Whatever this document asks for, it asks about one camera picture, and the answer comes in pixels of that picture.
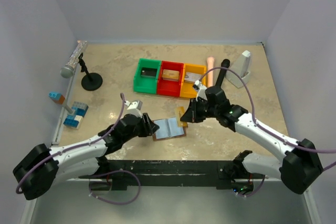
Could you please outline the gold VIP card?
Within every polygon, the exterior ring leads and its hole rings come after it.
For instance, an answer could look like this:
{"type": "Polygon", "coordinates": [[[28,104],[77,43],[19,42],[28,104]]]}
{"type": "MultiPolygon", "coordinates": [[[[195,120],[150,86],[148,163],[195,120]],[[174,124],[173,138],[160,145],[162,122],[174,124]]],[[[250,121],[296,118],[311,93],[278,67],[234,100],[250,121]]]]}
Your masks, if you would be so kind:
{"type": "Polygon", "coordinates": [[[174,109],[177,125],[179,127],[188,127],[187,122],[182,122],[181,117],[184,115],[185,110],[182,106],[178,106],[174,109]]]}

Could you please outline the brown leather card holder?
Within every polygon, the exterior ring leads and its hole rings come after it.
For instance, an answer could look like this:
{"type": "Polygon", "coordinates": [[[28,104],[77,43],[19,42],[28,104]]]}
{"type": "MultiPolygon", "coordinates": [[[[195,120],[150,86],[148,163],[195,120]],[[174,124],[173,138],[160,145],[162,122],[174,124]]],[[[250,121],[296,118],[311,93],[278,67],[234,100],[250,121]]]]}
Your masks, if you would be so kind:
{"type": "Polygon", "coordinates": [[[187,126],[183,126],[176,117],[154,120],[159,129],[154,133],[154,141],[169,140],[186,136],[187,126]]]}

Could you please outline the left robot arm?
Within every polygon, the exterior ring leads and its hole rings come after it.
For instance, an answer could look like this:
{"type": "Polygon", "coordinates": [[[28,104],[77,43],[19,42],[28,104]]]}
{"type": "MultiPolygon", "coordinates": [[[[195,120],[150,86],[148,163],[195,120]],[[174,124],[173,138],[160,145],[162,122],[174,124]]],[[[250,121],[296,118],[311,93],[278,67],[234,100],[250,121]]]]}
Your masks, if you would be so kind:
{"type": "Polygon", "coordinates": [[[15,166],[18,184],[15,192],[33,200],[46,193],[57,182],[81,176],[103,178],[109,165],[101,159],[114,153],[135,137],[152,136],[160,127],[147,113],[140,117],[126,114],[97,135],[63,147],[36,145],[15,166]]]}

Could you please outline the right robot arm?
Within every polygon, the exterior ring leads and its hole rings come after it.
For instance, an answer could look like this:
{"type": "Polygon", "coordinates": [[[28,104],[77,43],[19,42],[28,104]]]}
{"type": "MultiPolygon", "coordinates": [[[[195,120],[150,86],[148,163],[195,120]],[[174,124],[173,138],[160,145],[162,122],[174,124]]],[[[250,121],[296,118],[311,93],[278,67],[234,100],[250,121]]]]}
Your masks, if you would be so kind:
{"type": "Polygon", "coordinates": [[[197,95],[181,116],[182,122],[201,123],[215,118],[221,126],[253,140],[273,155],[245,152],[244,157],[237,157],[234,172],[238,177],[245,178],[251,173],[266,175],[281,180],[292,192],[302,194],[323,173],[310,140],[297,141],[254,119],[240,105],[230,104],[220,87],[207,88],[197,82],[193,88],[197,95]]]}

